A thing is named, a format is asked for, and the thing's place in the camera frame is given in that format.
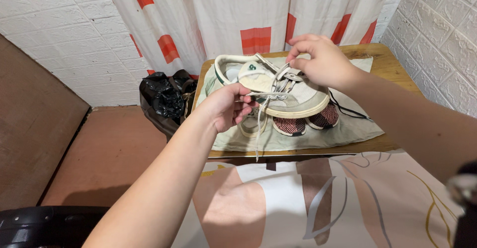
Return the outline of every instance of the wooden table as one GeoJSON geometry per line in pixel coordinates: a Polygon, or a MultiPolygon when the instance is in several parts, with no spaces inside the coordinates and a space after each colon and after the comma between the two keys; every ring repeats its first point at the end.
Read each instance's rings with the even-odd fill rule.
{"type": "MultiPolygon", "coordinates": [[[[390,80],[401,87],[409,90],[415,94],[423,96],[419,88],[413,82],[411,77],[406,73],[401,64],[394,57],[393,53],[384,44],[370,43],[360,45],[341,46],[341,51],[349,59],[364,59],[373,57],[373,66],[371,67],[371,74],[380,76],[390,80]]],[[[287,51],[264,53],[265,58],[285,57],[287,51]]],[[[199,84],[194,99],[193,109],[196,107],[197,99],[199,98],[200,90],[204,85],[204,77],[207,70],[214,63],[214,60],[208,60],[202,65],[200,70],[199,84]]],[[[397,149],[399,146],[384,134],[373,139],[350,143],[342,146],[335,146],[330,148],[309,148],[286,151],[262,151],[260,155],[294,155],[294,154],[340,154],[340,153],[361,153],[366,151],[389,151],[397,149]]],[[[209,157],[230,157],[230,156],[255,156],[255,152],[239,152],[239,151],[216,151],[212,150],[209,157]]]]}

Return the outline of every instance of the right hand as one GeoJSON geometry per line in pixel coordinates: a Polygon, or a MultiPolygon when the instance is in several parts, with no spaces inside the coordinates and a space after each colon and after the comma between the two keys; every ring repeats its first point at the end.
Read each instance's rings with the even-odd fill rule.
{"type": "Polygon", "coordinates": [[[326,36],[304,34],[290,39],[289,44],[293,48],[286,62],[290,62],[292,68],[303,71],[309,80],[318,85],[340,90],[361,71],[326,36]],[[296,58],[302,52],[309,53],[311,60],[296,58]]]}

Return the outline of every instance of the red floor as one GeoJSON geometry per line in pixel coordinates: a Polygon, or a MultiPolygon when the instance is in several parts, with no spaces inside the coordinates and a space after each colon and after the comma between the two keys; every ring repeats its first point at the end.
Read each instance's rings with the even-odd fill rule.
{"type": "Polygon", "coordinates": [[[139,106],[96,108],[41,203],[111,206],[165,146],[139,106]]]}

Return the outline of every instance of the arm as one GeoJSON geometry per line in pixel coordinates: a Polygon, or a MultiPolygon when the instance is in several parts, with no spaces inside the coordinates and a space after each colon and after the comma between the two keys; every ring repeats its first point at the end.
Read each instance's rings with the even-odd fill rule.
{"type": "Polygon", "coordinates": [[[236,83],[205,99],[99,221],[83,247],[172,245],[217,133],[239,123],[258,105],[244,96],[248,93],[236,83]]]}
{"type": "Polygon", "coordinates": [[[328,38],[302,35],[287,61],[311,81],[353,99],[421,166],[441,182],[477,158],[477,119],[434,104],[353,66],[328,38]],[[295,59],[308,52],[312,59],[295,59]]]}

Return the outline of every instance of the forearm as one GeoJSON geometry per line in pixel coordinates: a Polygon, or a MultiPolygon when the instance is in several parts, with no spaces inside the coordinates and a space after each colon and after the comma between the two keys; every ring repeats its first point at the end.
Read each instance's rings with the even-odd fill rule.
{"type": "Polygon", "coordinates": [[[168,247],[182,223],[217,130],[192,113],[111,207],[83,247],[168,247]]]}
{"type": "Polygon", "coordinates": [[[477,158],[476,119],[362,71],[343,84],[338,90],[441,182],[477,158]]]}

